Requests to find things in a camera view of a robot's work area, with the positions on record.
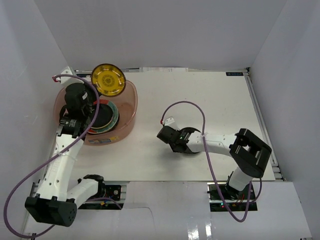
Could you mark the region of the black plate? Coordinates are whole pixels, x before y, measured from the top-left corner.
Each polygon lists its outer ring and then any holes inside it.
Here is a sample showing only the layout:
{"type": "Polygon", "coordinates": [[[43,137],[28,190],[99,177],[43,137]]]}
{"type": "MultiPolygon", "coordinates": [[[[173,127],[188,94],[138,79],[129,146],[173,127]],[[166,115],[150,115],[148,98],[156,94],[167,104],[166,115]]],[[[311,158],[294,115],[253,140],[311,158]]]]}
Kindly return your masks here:
{"type": "Polygon", "coordinates": [[[194,127],[184,127],[179,131],[178,145],[180,152],[186,155],[197,155],[199,151],[191,150],[191,143],[200,131],[194,127]]]}
{"type": "Polygon", "coordinates": [[[91,129],[99,130],[111,120],[113,115],[116,115],[116,111],[114,110],[112,103],[107,100],[102,101],[99,105],[98,114],[93,125],[91,126],[91,129]]]}

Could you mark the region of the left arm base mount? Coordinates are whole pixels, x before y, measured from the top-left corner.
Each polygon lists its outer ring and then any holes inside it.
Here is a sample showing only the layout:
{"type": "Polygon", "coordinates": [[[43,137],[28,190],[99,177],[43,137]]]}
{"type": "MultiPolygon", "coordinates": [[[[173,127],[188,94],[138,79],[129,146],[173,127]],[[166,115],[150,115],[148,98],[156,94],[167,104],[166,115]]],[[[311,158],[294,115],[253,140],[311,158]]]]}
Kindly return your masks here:
{"type": "MultiPolygon", "coordinates": [[[[126,184],[107,184],[103,188],[104,195],[97,197],[113,199],[122,208],[126,199],[126,184]]],[[[89,201],[79,207],[80,210],[120,210],[120,208],[110,200],[89,201]]]]}

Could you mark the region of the red plate with teal flower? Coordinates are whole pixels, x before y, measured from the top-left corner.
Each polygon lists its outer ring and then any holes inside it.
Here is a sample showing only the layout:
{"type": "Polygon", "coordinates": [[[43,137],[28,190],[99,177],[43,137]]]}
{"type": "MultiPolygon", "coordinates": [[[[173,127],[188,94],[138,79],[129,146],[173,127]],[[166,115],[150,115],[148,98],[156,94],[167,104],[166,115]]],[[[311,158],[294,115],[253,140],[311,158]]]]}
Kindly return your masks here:
{"type": "Polygon", "coordinates": [[[110,100],[100,99],[97,117],[88,134],[98,135],[113,131],[120,120],[117,106],[110,100]]]}

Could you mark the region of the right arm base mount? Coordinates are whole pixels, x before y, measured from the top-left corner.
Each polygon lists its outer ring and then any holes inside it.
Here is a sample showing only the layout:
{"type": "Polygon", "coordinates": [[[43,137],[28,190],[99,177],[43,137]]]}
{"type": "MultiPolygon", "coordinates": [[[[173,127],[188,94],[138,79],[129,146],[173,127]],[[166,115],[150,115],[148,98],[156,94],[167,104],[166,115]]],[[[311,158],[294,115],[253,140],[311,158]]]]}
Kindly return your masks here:
{"type": "MultiPolygon", "coordinates": [[[[232,212],[244,212],[246,210],[246,204],[248,200],[248,185],[238,196],[231,196],[228,194],[225,189],[225,185],[225,182],[218,183],[221,193],[226,201],[226,205],[229,206],[232,212]]],[[[207,184],[207,194],[209,198],[210,211],[212,213],[228,211],[218,194],[217,186],[213,182],[209,182],[207,184]]]]}

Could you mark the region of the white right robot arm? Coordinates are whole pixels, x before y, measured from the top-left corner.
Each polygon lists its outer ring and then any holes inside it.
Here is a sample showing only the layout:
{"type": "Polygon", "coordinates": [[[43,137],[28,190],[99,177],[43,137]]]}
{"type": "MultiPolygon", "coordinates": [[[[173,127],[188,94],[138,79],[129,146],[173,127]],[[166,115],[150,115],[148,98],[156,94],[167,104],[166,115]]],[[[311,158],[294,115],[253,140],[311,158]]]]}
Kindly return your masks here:
{"type": "Polygon", "coordinates": [[[208,152],[233,158],[237,168],[228,176],[224,187],[226,195],[233,200],[243,195],[250,181],[264,176],[272,153],[268,144],[246,128],[234,134],[216,135],[202,134],[193,127],[177,130],[163,126],[157,138],[168,144],[174,153],[208,152]]]}

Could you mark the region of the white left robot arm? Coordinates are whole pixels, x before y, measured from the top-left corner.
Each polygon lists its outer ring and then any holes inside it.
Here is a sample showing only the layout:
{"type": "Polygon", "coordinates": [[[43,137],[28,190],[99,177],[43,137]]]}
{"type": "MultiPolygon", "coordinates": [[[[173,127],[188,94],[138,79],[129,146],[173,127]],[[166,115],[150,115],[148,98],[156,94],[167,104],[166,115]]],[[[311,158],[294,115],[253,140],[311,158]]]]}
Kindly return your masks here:
{"type": "Polygon", "coordinates": [[[54,153],[57,158],[49,165],[34,197],[28,197],[25,208],[38,223],[69,227],[77,209],[88,199],[105,196],[104,178],[88,174],[68,189],[77,155],[84,145],[87,128],[94,118],[97,96],[83,83],[73,83],[65,89],[66,112],[60,113],[54,153]]]}

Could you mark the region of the yellow patterned plate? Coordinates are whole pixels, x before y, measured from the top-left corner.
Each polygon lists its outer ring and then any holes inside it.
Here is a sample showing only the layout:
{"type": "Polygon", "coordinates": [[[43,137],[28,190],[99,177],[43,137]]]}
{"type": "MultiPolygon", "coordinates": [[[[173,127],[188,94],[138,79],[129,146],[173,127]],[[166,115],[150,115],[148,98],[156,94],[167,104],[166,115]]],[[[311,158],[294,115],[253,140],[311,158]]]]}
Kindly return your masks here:
{"type": "Polygon", "coordinates": [[[106,97],[120,95],[126,87],[126,77],[120,68],[110,63],[96,66],[91,72],[91,83],[106,97]]]}

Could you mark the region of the blue-green glazed plate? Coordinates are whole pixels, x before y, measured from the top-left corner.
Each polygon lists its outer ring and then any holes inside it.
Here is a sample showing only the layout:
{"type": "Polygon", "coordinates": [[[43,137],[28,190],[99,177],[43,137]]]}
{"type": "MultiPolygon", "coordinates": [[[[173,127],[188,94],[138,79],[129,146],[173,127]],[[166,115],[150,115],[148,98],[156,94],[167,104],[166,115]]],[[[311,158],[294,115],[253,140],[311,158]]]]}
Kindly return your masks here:
{"type": "Polygon", "coordinates": [[[108,133],[115,130],[117,125],[119,124],[119,121],[120,121],[120,114],[119,113],[117,115],[114,114],[111,120],[99,129],[99,133],[103,134],[103,133],[108,133]]]}

